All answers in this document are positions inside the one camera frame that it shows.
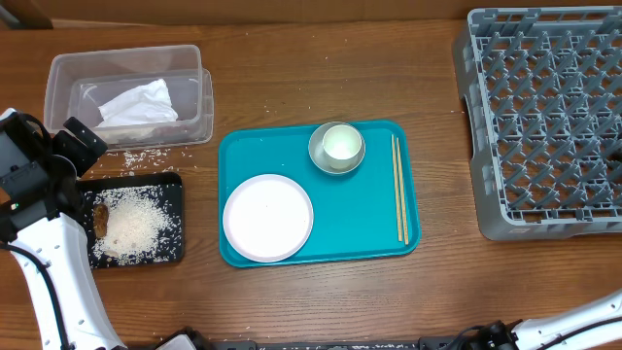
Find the wooden chopstick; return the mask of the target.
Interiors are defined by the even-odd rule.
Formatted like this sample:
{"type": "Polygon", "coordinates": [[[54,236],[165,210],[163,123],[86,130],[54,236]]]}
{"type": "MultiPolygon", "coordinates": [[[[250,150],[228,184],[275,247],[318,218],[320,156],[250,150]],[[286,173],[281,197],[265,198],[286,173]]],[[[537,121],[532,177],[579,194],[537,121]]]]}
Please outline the wooden chopstick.
{"type": "Polygon", "coordinates": [[[398,186],[399,186],[399,200],[402,219],[402,234],[404,245],[409,244],[409,231],[408,231],[408,216],[406,211],[405,190],[403,180],[403,169],[401,160],[401,149],[399,139],[396,138],[396,151],[397,151],[397,173],[398,173],[398,186]]]}
{"type": "Polygon", "coordinates": [[[393,166],[393,178],[394,178],[394,192],[396,202],[396,215],[397,215],[397,240],[403,242],[401,212],[400,212],[400,199],[399,199],[399,186],[397,178],[397,154],[396,154],[396,142],[395,135],[391,135],[391,151],[392,151],[392,166],[393,166]]]}

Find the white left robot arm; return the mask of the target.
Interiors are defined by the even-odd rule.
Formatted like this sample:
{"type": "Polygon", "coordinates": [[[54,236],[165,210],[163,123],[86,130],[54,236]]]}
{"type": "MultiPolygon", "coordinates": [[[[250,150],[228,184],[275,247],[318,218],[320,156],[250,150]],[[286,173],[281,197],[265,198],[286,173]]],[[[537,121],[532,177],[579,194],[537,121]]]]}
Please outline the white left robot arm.
{"type": "Polygon", "coordinates": [[[108,149],[70,118],[50,135],[35,117],[1,115],[1,247],[26,280],[45,349],[122,349],[88,262],[82,177],[108,149]]]}

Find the white paper cup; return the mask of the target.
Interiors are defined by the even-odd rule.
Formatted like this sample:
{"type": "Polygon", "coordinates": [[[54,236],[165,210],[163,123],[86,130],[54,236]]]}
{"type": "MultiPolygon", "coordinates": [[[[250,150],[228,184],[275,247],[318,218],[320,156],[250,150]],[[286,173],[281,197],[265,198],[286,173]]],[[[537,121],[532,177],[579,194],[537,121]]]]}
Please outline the white paper cup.
{"type": "Polygon", "coordinates": [[[353,126],[337,124],[326,131],[322,147],[328,165],[335,170],[345,170],[357,163],[363,148],[363,138],[353,126]]]}

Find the white napkin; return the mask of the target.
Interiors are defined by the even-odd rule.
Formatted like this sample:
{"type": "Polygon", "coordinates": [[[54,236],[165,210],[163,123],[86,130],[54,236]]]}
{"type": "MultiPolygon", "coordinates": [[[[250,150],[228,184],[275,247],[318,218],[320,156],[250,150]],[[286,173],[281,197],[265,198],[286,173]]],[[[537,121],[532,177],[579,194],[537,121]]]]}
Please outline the white napkin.
{"type": "Polygon", "coordinates": [[[127,90],[99,107],[98,127],[175,122],[169,89],[163,79],[127,90]]]}

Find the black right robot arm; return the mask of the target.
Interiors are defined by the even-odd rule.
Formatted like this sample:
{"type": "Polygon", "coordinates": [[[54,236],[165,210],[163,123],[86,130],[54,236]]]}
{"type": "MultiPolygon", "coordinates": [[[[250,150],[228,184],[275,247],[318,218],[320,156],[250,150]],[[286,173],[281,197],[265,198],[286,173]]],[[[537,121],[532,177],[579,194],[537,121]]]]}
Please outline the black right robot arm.
{"type": "Polygon", "coordinates": [[[461,332],[447,349],[583,350],[621,338],[621,292],[557,316],[501,321],[461,332]]]}

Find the large white plate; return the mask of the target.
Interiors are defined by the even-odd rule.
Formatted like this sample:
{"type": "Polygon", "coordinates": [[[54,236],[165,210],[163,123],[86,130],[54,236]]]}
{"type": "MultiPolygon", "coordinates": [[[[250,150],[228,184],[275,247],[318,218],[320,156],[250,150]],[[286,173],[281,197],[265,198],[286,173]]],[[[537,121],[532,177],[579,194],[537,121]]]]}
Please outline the large white plate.
{"type": "Polygon", "coordinates": [[[239,255],[256,263],[276,263],[293,256],[307,242],[314,209],[296,181],[261,174],[233,190],[222,222],[227,242],[239,255]]]}

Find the grey bowl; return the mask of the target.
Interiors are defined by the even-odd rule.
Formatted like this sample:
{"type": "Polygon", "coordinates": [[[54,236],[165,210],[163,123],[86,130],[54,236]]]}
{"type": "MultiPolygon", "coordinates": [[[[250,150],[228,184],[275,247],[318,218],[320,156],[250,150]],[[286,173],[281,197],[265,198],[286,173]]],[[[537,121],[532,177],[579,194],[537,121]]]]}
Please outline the grey bowl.
{"type": "Polygon", "coordinates": [[[309,152],[309,156],[311,158],[311,160],[313,161],[313,163],[320,168],[322,171],[324,171],[327,174],[330,175],[344,175],[347,174],[353,170],[355,170],[363,161],[364,155],[365,155],[365,143],[363,140],[363,148],[361,150],[361,152],[359,153],[359,158],[357,163],[355,164],[354,167],[349,168],[349,169],[345,169],[345,170],[335,170],[333,168],[331,168],[328,165],[328,161],[327,161],[327,157],[323,151],[323,147],[322,147],[322,140],[323,140],[323,136],[325,135],[326,131],[332,127],[335,126],[337,124],[348,124],[345,122],[328,122],[325,124],[320,125],[311,135],[310,140],[309,140],[309,145],[308,145],[308,152],[309,152]]]}

